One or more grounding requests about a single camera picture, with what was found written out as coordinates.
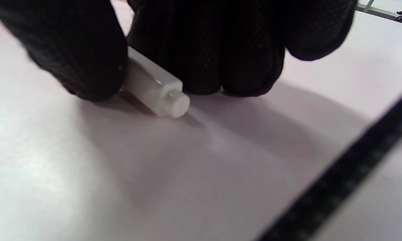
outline white surface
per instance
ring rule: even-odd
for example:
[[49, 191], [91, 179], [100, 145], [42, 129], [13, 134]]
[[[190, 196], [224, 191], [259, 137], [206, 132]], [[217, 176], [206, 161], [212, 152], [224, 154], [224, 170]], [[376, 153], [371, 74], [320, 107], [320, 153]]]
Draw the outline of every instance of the white surface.
[[[267, 95], [181, 119], [67, 94], [0, 26], [0, 241], [253, 240], [402, 94], [402, 24], [354, 25]], [[402, 241], [402, 144], [317, 239]]]
[[186, 114], [190, 99], [182, 93], [183, 84], [178, 78], [132, 47], [128, 47], [128, 57], [123, 89], [159, 116]]

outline plastic tube end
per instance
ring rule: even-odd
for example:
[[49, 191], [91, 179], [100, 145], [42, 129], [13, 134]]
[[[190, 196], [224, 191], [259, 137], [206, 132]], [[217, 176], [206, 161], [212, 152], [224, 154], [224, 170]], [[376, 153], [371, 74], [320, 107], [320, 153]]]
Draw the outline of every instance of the plastic tube end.
[[191, 100], [179, 90], [172, 90], [164, 97], [163, 110], [170, 116], [178, 118], [189, 109]]

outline gloved hand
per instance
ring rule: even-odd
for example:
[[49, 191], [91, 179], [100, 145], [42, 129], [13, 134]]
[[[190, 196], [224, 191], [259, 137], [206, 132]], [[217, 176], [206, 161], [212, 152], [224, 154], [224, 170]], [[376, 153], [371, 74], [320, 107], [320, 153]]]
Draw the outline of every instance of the gloved hand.
[[[266, 93], [284, 50], [302, 60], [345, 39], [356, 0], [128, 0], [127, 42], [197, 94]], [[109, 0], [0, 0], [0, 19], [71, 93], [101, 100], [122, 85], [126, 41]]]

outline black strap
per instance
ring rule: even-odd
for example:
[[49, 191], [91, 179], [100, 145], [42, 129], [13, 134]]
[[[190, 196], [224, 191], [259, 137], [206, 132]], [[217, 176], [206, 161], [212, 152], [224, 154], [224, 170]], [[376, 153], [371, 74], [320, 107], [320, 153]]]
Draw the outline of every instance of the black strap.
[[402, 99], [354, 142], [258, 240], [308, 240], [401, 138]]

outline white plastic part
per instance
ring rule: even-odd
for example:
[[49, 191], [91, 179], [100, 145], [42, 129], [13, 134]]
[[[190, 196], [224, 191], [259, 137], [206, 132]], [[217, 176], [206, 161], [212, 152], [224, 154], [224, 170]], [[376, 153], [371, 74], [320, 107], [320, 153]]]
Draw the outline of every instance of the white plastic part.
[[159, 116], [183, 116], [189, 108], [189, 96], [174, 75], [128, 47], [128, 66], [123, 89], [130, 92]]

